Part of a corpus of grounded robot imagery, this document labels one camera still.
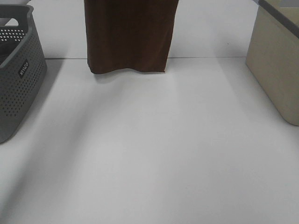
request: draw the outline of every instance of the basket logo text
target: basket logo text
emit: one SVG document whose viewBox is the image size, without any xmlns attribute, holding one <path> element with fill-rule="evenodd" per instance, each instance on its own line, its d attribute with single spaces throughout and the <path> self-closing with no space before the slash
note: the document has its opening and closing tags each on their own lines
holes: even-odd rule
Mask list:
<svg viewBox="0 0 299 224">
<path fill-rule="evenodd" d="M 29 68 L 29 62 L 26 59 L 25 62 L 23 63 L 23 65 L 22 65 L 22 67 L 19 70 L 19 76 L 20 76 L 20 78 L 24 77 L 24 75 L 26 74 L 26 71 L 28 70 L 28 68 Z"/>
</svg>

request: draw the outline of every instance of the brown cloth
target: brown cloth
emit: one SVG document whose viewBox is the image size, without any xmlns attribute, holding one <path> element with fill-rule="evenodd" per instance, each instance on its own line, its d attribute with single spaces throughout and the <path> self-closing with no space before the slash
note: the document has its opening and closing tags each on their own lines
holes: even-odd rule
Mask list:
<svg viewBox="0 0 299 224">
<path fill-rule="evenodd" d="M 95 74 L 164 72 L 178 0 L 84 0 L 88 65 Z"/>
</svg>

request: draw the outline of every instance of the gray plastic basket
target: gray plastic basket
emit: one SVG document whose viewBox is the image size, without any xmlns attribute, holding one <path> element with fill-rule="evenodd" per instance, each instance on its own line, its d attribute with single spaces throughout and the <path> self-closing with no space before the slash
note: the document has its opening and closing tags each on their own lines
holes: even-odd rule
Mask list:
<svg viewBox="0 0 299 224">
<path fill-rule="evenodd" d="M 0 143 L 17 130 L 47 70 L 32 11 L 31 6 L 0 4 L 0 18 L 18 21 L 18 26 L 0 27 L 0 46 L 14 46 L 0 65 Z"/>
</svg>

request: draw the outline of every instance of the brown fabric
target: brown fabric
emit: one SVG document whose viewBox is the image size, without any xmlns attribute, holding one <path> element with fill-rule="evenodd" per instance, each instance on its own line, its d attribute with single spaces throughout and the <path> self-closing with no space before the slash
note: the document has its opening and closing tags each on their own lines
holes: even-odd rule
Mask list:
<svg viewBox="0 0 299 224">
<path fill-rule="evenodd" d="M 178 0 L 84 0 L 93 73 L 164 72 Z"/>
</svg>

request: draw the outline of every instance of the basket handle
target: basket handle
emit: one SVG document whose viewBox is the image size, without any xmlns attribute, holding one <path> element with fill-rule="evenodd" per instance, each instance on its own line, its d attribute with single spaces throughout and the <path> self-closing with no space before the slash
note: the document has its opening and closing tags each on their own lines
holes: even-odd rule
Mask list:
<svg viewBox="0 0 299 224">
<path fill-rule="evenodd" d="M 18 27 L 28 26 L 28 12 L 30 8 L 22 5 L 0 5 L 0 18 L 11 18 L 18 21 Z"/>
</svg>

